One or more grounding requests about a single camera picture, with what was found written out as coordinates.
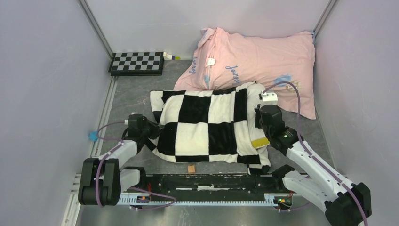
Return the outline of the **white pillow yellow edge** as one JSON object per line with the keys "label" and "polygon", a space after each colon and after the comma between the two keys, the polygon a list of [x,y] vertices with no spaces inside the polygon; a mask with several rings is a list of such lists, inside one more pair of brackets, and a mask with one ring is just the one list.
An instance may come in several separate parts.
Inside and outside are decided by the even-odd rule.
{"label": "white pillow yellow edge", "polygon": [[270,144],[269,140],[265,137],[251,141],[253,148],[259,149]]}

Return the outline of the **black white checkered pillowcase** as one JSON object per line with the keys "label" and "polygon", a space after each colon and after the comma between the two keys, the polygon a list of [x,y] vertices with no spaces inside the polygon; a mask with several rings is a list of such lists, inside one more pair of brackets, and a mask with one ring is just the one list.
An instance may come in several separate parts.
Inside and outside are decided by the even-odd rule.
{"label": "black white checkered pillowcase", "polygon": [[271,167],[267,146],[251,144],[265,137],[255,127],[262,91],[256,82],[226,90],[152,90],[152,113],[163,128],[150,151],[173,163],[241,163],[249,174],[266,174]]}

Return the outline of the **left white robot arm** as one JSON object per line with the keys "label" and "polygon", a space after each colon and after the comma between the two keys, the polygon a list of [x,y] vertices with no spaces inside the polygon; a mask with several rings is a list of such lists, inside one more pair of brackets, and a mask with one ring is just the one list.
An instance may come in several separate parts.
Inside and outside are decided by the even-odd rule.
{"label": "left white robot arm", "polygon": [[123,121],[127,128],[117,145],[96,158],[87,158],[82,165],[78,201],[81,205],[115,206],[127,190],[142,192],[150,188],[143,167],[125,167],[125,163],[152,143],[162,126],[142,114],[132,114]]}

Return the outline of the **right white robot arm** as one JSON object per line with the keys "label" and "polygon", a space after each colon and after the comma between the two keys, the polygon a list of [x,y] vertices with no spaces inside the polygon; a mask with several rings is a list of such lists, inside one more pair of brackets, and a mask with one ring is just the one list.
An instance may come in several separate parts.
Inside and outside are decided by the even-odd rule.
{"label": "right white robot arm", "polygon": [[263,130],[271,146],[308,175],[284,165],[272,173],[273,189],[289,190],[307,199],[332,226],[367,226],[372,214],[369,187],[355,184],[320,158],[297,130],[285,125],[278,106],[259,105],[255,112],[255,126]]}

